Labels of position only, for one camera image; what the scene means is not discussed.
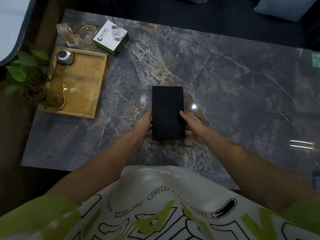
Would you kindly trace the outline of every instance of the gray marble surface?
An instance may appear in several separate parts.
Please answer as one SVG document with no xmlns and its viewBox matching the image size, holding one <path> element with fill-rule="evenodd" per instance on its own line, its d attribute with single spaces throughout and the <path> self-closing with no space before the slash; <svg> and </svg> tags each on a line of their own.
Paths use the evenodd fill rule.
<svg viewBox="0 0 320 240">
<path fill-rule="evenodd" d="M 86 19 L 99 27 L 110 20 L 130 37 L 109 57 L 98 117 L 37 111 L 22 165 L 72 171 L 135 125 L 152 105 L 153 85 L 183 86 L 186 111 L 311 184 L 320 170 L 320 69 L 312 68 L 310 50 L 73 10 L 62 23 Z M 66 46 L 60 37 L 56 45 Z M 207 147 L 190 139 L 149 139 L 128 165 L 177 165 L 238 188 Z"/>
</svg>

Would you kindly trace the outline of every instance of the bamboo tray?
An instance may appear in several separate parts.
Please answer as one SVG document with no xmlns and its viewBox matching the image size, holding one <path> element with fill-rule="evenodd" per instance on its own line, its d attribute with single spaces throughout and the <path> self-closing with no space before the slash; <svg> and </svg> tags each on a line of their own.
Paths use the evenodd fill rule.
<svg viewBox="0 0 320 240">
<path fill-rule="evenodd" d="M 74 53 L 71 65 L 57 63 L 56 54 L 62 49 Z M 53 79 L 46 87 L 65 97 L 59 110 L 39 107 L 40 111 L 62 115 L 94 118 L 100 100 L 108 55 L 86 50 L 57 47 L 52 61 Z"/>
</svg>

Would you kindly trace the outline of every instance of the person's right hand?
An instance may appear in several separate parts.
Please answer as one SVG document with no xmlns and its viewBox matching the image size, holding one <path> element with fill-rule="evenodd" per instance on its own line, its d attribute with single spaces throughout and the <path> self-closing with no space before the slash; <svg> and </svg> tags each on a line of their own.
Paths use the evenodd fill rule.
<svg viewBox="0 0 320 240">
<path fill-rule="evenodd" d="M 186 133 L 186 138 L 194 139 L 206 145 L 210 137 L 211 129 L 202 124 L 202 122 L 191 113 L 180 111 L 180 115 L 188 124 L 186 130 L 191 131 L 191 134 Z"/>
</svg>

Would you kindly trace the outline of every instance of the green card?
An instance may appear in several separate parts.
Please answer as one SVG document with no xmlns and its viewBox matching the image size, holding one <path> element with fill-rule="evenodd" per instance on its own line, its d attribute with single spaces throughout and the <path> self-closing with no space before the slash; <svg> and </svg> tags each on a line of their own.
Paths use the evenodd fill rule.
<svg viewBox="0 0 320 240">
<path fill-rule="evenodd" d="M 312 66 L 320 68 L 320 52 L 312 52 Z"/>
</svg>

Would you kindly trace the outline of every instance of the forearm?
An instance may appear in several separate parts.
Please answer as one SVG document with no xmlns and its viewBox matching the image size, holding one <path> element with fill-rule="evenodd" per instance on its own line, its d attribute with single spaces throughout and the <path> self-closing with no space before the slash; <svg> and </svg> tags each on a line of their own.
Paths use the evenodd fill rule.
<svg viewBox="0 0 320 240">
<path fill-rule="evenodd" d="M 46 194 L 63 195 L 82 203 L 115 182 L 135 149 L 135 137 L 128 132 L 55 184 Z"/>
<path fill-rule="evenodd" d="M 207 146 L 251 200 L 281 214 L 299 198 L 318 193 L 293 174 L 211 131 Z"/>
</svg>

